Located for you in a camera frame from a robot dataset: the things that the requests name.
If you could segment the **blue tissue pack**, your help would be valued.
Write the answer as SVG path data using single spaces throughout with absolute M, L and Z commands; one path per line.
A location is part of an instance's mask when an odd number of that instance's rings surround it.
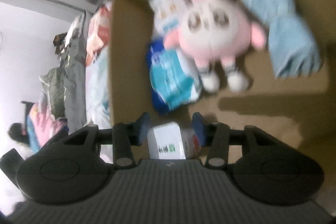
M 160 115 L 199 99 L 202 82 L 198 70 L 180 48 L 167 50 L 163 38 L 157 37 L 148 45 L 146 62 L 153 107 Z

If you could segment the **white blue plastic bag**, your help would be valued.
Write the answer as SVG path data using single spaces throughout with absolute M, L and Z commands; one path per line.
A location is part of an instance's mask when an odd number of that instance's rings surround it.
M 85 101 L 87 123 L 96 124 L 99 129 L 111 128 L 108 96 L 108 47 L 86 67 Z

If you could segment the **white blue cotton swab bag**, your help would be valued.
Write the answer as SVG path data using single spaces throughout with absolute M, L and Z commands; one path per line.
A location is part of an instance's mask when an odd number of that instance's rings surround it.
M 191 0 L 148 0 L 154 13 L 154 30 L 165 36 L 171 29 L 179 25 L 180 17 L 191 5 Z

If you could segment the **pink patterned quilt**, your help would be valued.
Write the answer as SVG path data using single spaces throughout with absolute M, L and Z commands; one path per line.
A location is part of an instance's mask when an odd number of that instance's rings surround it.
M 65 135 L 68 135 L 67 120 L 54 118 L 48 105 L 47 94 L 42 92 L 39 101 L 30 109 L 26 121 L 26 132 L 33 153 L 37 153 L 61 130 L 64 130 Z

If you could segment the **brown cardboard box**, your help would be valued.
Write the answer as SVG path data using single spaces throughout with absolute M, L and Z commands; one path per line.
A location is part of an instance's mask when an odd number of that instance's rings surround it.
M 114 0 L 109 49 L 112 123 L 136 120 L 148 112 L 154 123 L 189 123 L 199 112 L 233 128 L 255 125 L 322 165 L 325 185 L 335 187 L 335 0 L 297 0 L 322 52 L 323 66 L 310 77 L 275 79 L 265 51 L 241 62 L 252 88 L 233 94 L 226 88 L 160 117 L 153 109 L 146 48 L 153 30 L 148 0 Z

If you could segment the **light blue towel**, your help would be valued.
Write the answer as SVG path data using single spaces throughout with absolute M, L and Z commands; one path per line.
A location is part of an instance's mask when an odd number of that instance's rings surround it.
M 295 0 L 241 0 L 268 28 L 268 50 L 276 78 L 309 76 L 319 71 L 319 49 L 307 23 L 296 11 Z

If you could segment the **white green tissue box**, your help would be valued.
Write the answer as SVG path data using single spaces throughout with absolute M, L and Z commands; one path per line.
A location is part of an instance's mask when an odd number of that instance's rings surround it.
M 191 159 L 201 151 L 194 130 L 176 122 L 152 127 L 147 134 L 147 143 L 151 159 Z

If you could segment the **pink plush doll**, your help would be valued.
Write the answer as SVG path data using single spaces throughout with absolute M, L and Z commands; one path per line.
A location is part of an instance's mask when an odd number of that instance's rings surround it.
M 166 49 L 179 47 L 194 60 L 205 91 L 219 90 L 219 77 L 211 65 L 220 61 L 230 91 L 242 92 L 248 89 L 249 80 L 236 66 L 236 57 L 249 47 L 265 48 L 266 34 L 234 0 L 191 0 L 163 45 Z

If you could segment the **red white wet wipes pack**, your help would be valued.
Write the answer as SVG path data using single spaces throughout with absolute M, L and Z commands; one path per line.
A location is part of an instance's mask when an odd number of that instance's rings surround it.
M 96 56 L 110 41 L 111 10 L 112 2 L 107 2 L 99 7 L 90 19 L 85 61 L 87 67 L 93 63 Z

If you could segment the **green floral lace pillow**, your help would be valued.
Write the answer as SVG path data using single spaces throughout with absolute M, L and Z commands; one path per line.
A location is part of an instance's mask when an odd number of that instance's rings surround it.
M 64 68 L 52 68 L 46 75 L 42 75 L 40 82 L 47 96 L 47 107 L 55 118 L 65 117 L 64 106 L 64 79 L 66 72 Z

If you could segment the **grey blanket with yellow dogs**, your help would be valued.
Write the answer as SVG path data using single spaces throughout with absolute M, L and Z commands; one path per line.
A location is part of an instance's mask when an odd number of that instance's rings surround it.
M 72 22 L 61 58 L 64 64 L 64 107 L 70 133 L 86 123 L 85 104 L 85 61 L 87 41 L 85 23 L 87 13 L 83 11 Z

